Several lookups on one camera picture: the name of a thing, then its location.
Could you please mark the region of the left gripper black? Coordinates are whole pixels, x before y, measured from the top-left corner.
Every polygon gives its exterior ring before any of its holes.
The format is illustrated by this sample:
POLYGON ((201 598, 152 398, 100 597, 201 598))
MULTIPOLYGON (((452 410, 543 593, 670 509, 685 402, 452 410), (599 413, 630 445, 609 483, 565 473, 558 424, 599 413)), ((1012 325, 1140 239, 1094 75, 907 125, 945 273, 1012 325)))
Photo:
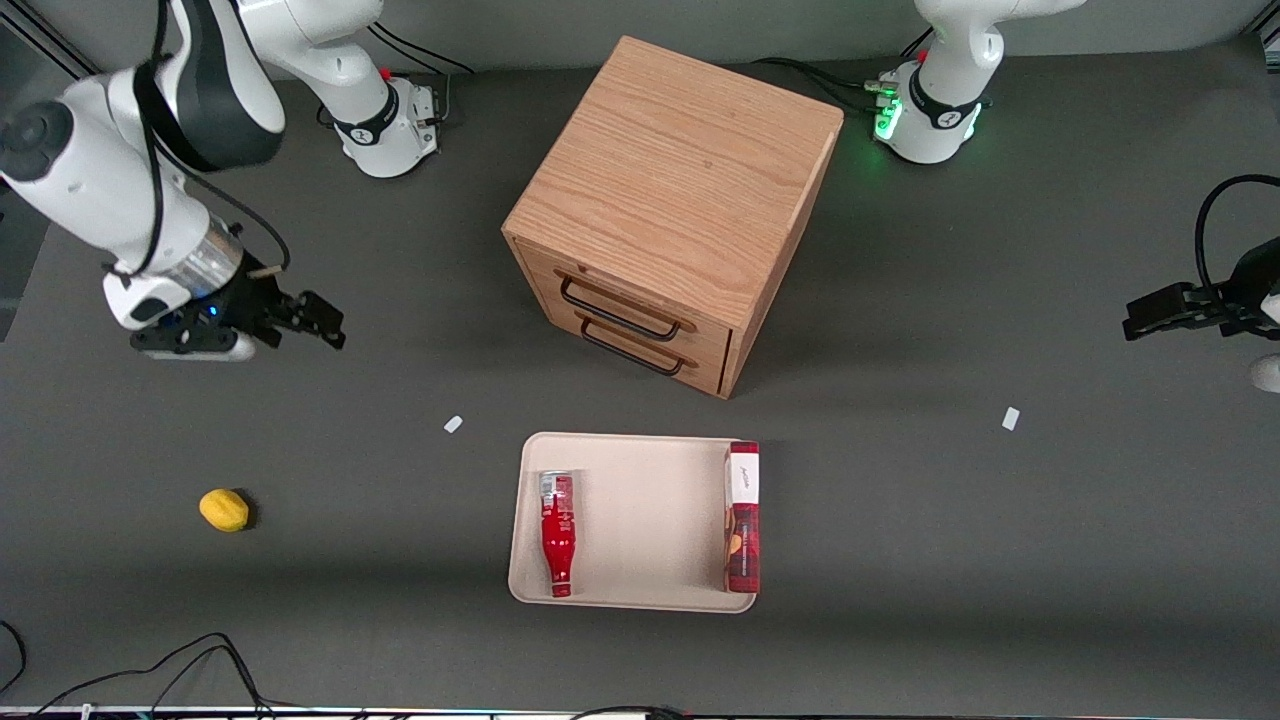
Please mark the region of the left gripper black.
POLYGON ((1277 320, 1262 307, 1263 301, 1277 293, 1279 237, 1252 249, 1234 266, 1229 278, 1216 284, 1219 296, 1236 322, 1222 323, 1222 313, 1210 292, 1189 282, 1178 282, 1144 295, 1126 305, 1123 322, 1125 341, 1133 342, 1172 329, 1219 327, 1224 338, 1253 334, 1279 341, 1277 320))

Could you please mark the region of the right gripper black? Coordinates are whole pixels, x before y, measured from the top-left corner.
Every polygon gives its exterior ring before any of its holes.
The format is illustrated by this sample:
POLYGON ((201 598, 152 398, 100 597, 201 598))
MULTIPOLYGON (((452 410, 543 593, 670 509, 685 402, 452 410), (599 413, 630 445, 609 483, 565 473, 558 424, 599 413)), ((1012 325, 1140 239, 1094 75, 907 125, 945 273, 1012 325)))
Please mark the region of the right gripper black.
POLYGON ((334 350, 346 346, 339 309, 312 291, 292 299, 273 275, 238 274, 209 296, 191 300, 183 313, 183 348, 234 348, 242 340, 275 348, 283 331, 312 334, 334 350))

